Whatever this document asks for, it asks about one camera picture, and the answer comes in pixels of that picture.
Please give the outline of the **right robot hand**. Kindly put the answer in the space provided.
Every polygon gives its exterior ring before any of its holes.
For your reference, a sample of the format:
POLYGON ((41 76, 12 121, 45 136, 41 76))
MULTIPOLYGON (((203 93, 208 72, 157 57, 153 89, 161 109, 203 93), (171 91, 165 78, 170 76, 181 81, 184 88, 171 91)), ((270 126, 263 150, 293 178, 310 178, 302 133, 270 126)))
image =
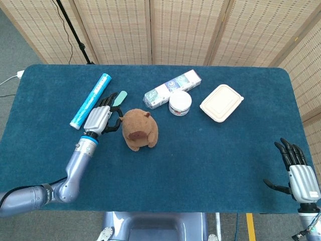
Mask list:
POLYGON ((293 200, 302 205, 313 205, 320 200, 320 188, 313 168, 307 163, 302 149, 291 144, 288 140, 281 138, 274 145, 279 150, 285 169, 288 174, 288 186, 273 184, 264 179, 267 187, 274 191, 291 195, 293 200))

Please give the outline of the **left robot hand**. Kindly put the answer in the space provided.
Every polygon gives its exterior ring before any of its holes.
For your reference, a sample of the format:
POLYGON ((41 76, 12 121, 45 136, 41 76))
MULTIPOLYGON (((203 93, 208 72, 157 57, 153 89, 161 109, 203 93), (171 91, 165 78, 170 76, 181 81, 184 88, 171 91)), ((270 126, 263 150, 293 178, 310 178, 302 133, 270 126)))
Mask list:
POLYGON ((120 93, 112 93, 110 96, 100 100, 98 106, 90 112, 85 122, 84 135, 98 138, 104 133, 117 131, 121 124, 120 118, 123 117, 120 105, 126 97, 127 92, 121 91, 120 93), (114 126, 110 126, 108 122, 114 112, 118 113, 118 119, 114 126))

